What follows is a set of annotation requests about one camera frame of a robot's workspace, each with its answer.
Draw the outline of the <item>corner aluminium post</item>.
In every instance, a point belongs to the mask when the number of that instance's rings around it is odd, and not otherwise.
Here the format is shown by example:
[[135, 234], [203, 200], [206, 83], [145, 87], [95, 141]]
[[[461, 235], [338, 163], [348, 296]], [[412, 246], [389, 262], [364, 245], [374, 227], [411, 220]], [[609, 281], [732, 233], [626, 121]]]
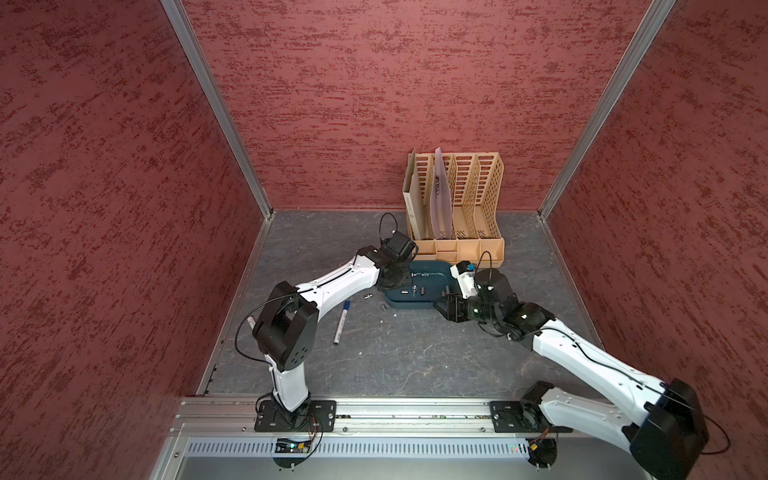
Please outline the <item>corner aluminium post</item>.
[[245, 143], [237, 129], [226, 101], [217, 85], [209, 62], [205, 58], [202, 46], [197, 39], [189, 16], [182, 1], [160, 1], [168, 20], [175, 32], [184, 54], [192, 67], [195, 77], [210, 105], [219, 127], [234, 155], [241, 173], [254, 197], [261, 215], [271, 221], [274, 209], [268, 200], [267, 193], [259, 180], [247, 152]]
[[548, 221], [675, 4], [675, 0], [650, 2], [592, 114], [538, 210], [539, 219], [543, 223]]

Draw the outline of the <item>pale pink paper sheet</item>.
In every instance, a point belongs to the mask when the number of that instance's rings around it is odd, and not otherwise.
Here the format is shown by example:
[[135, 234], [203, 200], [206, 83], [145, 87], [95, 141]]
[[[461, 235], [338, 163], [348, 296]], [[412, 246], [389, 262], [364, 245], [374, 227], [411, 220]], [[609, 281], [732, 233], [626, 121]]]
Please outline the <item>pale pink paper sheet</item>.
[[434, 239], [447, 240], [451, 238], [452, 198], [449, 178], [440, 147], [437, 147], [434, 152], [430, 193], [430, 219]]

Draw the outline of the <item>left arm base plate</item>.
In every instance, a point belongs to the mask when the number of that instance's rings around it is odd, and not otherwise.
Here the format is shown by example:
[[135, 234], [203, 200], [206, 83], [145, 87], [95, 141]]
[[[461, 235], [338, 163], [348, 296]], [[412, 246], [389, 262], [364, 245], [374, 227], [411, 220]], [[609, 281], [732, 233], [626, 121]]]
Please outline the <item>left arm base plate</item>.
[[255, 432], [328, 433], [334, 430], [337, 402], [308, 400], [289, 412], [276, 400], [263, 400], [256, 408]]

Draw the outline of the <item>right corner aluminium post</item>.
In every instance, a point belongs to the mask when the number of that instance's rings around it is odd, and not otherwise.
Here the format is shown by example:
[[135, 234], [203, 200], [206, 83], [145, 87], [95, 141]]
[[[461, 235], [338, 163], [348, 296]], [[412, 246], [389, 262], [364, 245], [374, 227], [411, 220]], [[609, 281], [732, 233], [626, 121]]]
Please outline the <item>right corner aluminium post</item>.
[[592, 114], [538, 210], [539, 219], [543, 223], [548, 221], [675, 4], [675, 0], [650, 2]]

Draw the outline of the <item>wooden file organizer rack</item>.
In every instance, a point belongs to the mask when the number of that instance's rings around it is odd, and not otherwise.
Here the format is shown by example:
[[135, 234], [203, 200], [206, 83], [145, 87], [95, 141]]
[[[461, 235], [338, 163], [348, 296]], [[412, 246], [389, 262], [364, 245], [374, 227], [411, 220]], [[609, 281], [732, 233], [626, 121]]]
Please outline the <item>wooden file organizer rack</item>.
[[[421, 261], [461, 261], [500, 267], [505, 240], [496, 219], [504, 174], [497, 152], [443, 153], [443, 176], [437, 173], [434, 153], [412, 151], [402, 187], [408, 234]], [[445, 230], [432, 210], [438, 205], [436, 185], [450, 191], [451, 227]]]

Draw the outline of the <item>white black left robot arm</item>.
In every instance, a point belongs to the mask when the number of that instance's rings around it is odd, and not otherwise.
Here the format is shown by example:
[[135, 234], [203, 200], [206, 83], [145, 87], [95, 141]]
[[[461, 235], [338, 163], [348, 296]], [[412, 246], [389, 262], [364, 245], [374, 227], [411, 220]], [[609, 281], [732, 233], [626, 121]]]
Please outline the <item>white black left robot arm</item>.
[[366, 246], [337, 269], [306, 283], [277, 284], [252, 329], [269, 365], [275, 403], [293, 413], [309, 401], [304, 362], [320, 320], [351, 296], [370, 288], [387, 291], [409, 282], [409, 264], [418, 252], [414, 242], [400, 246]]

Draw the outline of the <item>left corner aluminium post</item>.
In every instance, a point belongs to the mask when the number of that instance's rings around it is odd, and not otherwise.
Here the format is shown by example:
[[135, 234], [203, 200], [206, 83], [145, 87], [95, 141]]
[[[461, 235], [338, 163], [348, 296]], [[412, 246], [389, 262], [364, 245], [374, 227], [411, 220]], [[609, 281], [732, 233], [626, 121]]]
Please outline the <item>left corner aluminium post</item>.
[[189, 16], [182, 1], [160, 1], [168, 20], [175, 32], [184, 54], [192, 67], [195, 77], [210, 105], [219, 127], [234, 155], [241, 173], [254, 197], [261, 215], [271, 221], [274, 209], [268, 200], [267, 193], [259, 180], [247, 152], [245, 143], [237, 129], [226, 101], [217, 85], [209, 62], [205, 58], [202, 46], [197, 39]]

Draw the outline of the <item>teal plastic storage box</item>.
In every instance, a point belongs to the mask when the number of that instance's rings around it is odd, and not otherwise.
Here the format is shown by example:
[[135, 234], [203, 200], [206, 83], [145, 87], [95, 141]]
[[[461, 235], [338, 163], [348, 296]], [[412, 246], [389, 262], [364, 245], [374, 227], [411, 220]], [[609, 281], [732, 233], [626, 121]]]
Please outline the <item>teal plastic storage box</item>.
[[448, 294], [460, 292], [450, 268], [451, 264], [444, 261], [413, 261], [409, 280], [404, 286], [388, 290], [386, 303], [396, 310], [432, 309]]

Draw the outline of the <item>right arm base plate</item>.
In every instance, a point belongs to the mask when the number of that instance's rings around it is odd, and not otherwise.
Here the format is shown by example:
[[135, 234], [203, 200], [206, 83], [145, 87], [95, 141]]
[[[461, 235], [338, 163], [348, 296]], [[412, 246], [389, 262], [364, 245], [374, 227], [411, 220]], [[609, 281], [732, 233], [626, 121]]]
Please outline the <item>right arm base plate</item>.
[[537, 407], [520, 401], [491, 401], [490, 419], [495, 433], [526, 435], [572, 433], [568, 427], [553, 425]]

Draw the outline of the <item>blue white marker pen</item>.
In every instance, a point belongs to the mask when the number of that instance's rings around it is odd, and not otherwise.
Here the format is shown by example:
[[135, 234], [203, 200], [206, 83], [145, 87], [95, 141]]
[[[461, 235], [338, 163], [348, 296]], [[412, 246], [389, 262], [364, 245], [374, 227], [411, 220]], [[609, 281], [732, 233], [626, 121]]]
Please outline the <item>blue white marker pen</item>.
[[346, 319], [348, 317], [348, 312], [349, 312], [350, 306], [351, 306], [351, 301], [350, 300], [346, 300], [344, 302], [344, 304], [343, 304], [343, 308], [342, 308], [342, 311], [341, 311], [341, 314], [340, 314], [340, 318], [339, 318], [339, 321], [338, 321], [338, 324], [337, 324], [337, 327], [336, 327], [336, 330], [335, 330], [334, 338], [333, 338], [333, 345], [334, 346], [338, 346], [340, 344], [340, 342], [341, 342], [341, 337], [342, 337], [343, 330], [344, 330], [344, 327], [345, 327], [345, 324], [346, 324]]

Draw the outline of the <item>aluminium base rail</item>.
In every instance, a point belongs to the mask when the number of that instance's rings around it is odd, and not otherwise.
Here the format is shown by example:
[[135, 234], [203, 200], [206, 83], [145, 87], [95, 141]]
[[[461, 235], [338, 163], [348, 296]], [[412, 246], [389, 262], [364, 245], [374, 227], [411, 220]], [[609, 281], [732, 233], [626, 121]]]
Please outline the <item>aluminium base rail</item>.
[[[188, 433], [282, 434], [304, 432], [255, 432], [256, 408], [267, 398], [192, 397], [181, 402], [171, 431]], [[350, 436], [468, 436], [538, 435], [495, 433], [489, 403], [475, 398], [346, 397], [337, 402], [334, 430], [325, 434]]]

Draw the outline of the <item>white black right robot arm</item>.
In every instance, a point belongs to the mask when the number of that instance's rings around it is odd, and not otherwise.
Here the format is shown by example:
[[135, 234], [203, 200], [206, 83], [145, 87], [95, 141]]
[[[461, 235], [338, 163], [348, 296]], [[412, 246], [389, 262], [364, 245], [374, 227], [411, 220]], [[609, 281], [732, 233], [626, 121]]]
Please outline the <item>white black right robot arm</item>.
[[445, 295], [434, 303], [447, 320], [493, 326], [578, 377], [602, 395], [590, 400], [539, 382], [522, 399], [530, 428], [565, 427], [628, 452], [656, 479], [684, 479], [709, 441], [705, 415], [694, 388], [680, 379], [665, 382], [594, 346], [543, 307], [491, 292], [463, 298]]

